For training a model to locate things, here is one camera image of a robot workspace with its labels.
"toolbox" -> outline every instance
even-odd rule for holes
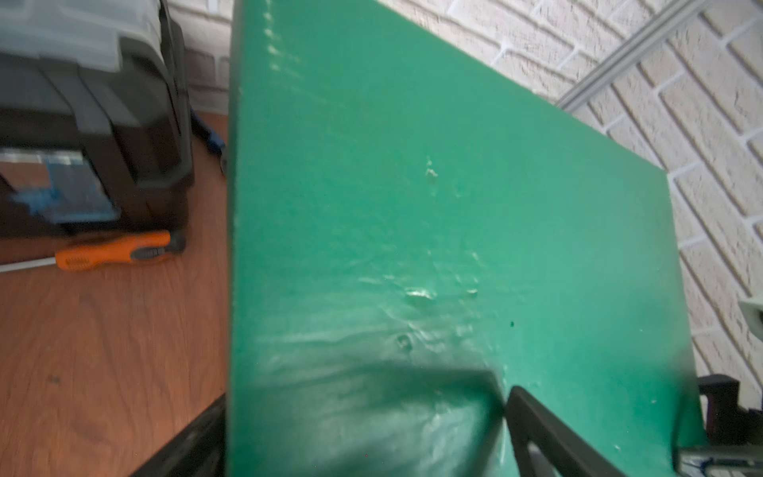
[[[163,0],[0,5],[0,237],[185,224],[184,50]]]

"brick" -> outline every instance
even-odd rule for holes
[[[697,368],[697,375],[698,376],[709,375],[710,368],[707,367],[707,361],[705,361],[705,359],[702,357],[700,352],[697,350],[697,345],[692,343],[691,349],[692,351],[694,351],[694,365]]]
[[[745,296],[743,291],[708,242],[684,248],[681,257],[694,272],[710,306],[760,382],[763,378],[763,343],[752,336],[739,310],[739,299]]]
[[[575,81],[578,81],[590,73],[596,65],[596,60],[585,53],[577,52],[573,53],[572,58],[567,60],[559,70]]]
[[[588,104],[604,127],[625,114],[625,109],[612,88],[603,89]]]
[[[718,317],[710,306],[702,291],[694,280],[683,261],[681,261],[681,278],[684,280],[684,296],[686,309],[689,312],[689,328],[693,334],[718,327]]]
[[[739,353],[721,330],[693,338],[694,345],[707,358],[710,371],[725,374],[739,380],[739,404],[744,408],[759,409],[761,387],[755,381]]]
[[[213,85],[216,83],[214,74],[214,57],[198,51],[185,51],[185,72],[188,82],[196,85]]]
[[[524,13],[530,13],[533,7],[541,0],[495,0],[503,3],[514,10],[518,10]]]
[[[731,49],[759,79],[763,79],[763,21],[731,42]]]
[[[751,290],[763,290],[763,252],[745,227],[733,205],[705,167],[676,178],[694,212],[712,236],[720,252]]]
[[[588,105],[582,105],[575,111],[573,116],[581,123],[587,124],[596,131],[601,132],[601,124],[599,124],[599,121],[596,119],[596,116],[594,116],[593,111],[591,111],[591,108],[589,108]]]
[[[572,52],[572,45],[542,29],[527,17],[485,0],[459,0],[451,14],[503,44],[527,53],[548,66],[558,65]]]
[[[606,18],[627,0],[581,0],[596,16]]]
[[[753,18],[760,10],[750,0],[711,2],[702,16],[719,34],[726,35]]]
[[[172,19],[183,29],[185,47],[213,56],[230,54],[230,25],[175,9]]]
[[[537,14],[557,31],[564,31],[596,60],[602,60],[623,41],[620,34],[571,0],[546,0]]]
[[[763,212],[763,170],[760,164],[726,130],[723,119],[697,83],[685,76],[663,90],[662,100],[742,213]]]
[[[678,242],[702,237],[704,231],[689,209],[684,199],[675,187],[671,187],[671,205],[673,206],[673,222],[675,225],[675,238]]]
[[[639,0],[628,0],[610,17],[610,21],[626,36],[630,36],[640,30],[651,17],[652,12]]]
[[[646,55],[639,63],[639,67],[652,86],[659,86],[684,71],[673,52],[665,44],[661,44],[657,50]]]
[[[188,88],[191,106],[196,111],[228,114],[228,92],[200,87]]]
[[[668,171],[699,160],[681,130],[652,94],[646,79],[636,68],[630,69],[615,80],[613,86]]]
[[[649,149],[649,145],[641,137],[641,133],[633,121],[630,118],[623,118],[623,120],[615,123],[607,131],[607,136],[620,146],[625,147],[629,151],[638,154],[643,159],[648,160],[654,166],[662,168],[662,165],[655,157],[652,150]]]
[[[691,22],[671,42],[738,131],[745,133],[763,124],[763,89],[705,24]]]
[[[414,1],[428,10],[444,15],[448,11],[448,7],[450,6],[453,0],[414,0]]]
[[[760,160],[763,160],[763,133],[758,134],[750,140],[750,149]]]
[[[207,0],[169,0],[170,7],[179,6],[189,8],[200,13],[207,13]]]
[[[552,100],[561,98],[573,85],[552,69],[512,51],[507,51],[495,63],[495,69],[533,93]]]
[[[217,12],[228,20],[233,18],[233,0],[217,0]]]
[[[383,3],[423,29],[483,63],[490,64],[501,51],[498,43],[480,37],[450,20],[437,17],[418,5],[405,0],[384,0]]]
[[[662,11],[663,8],[668,6],[668,3],[670,3],[671,0],[644,0],[644,3],[646,3],[646,6],[649,7],[653,12],[659,13]]]
[[[230,59],[227,56],[220,58],[217,68],[218,84],[225,89],[228,89],[228,85],[230,84]]]

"screwdriver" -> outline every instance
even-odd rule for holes
[[[102,263],[158,262],[185,249],[182,232],[160,230],[145,234],[131,234],[110,242],[70,247],[46,259],[0,265],[0,273],[56,265],[68,272],[90,270]]]

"wooden floor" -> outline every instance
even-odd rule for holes
[[[225,391],[226,186],[194,158],[182,256],[0,274],[0,475],[128,475]],[[0,263],[63,243],[3,240]]]

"white object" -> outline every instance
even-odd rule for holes
[[[52,256],[47,259],[39,260],[27,260],[26,262],[9,263],[8,265],[0,265],[0,273],[14,272],[16,270],[33,269],[38,266],[56,265],[56,257]]]
[[[739,300],[742,315],[750,326],[750,332],[763,341],[763,295]]]
[[[1,0],[0,53],[121,69],[120,37],[162,57],[159,0]]]

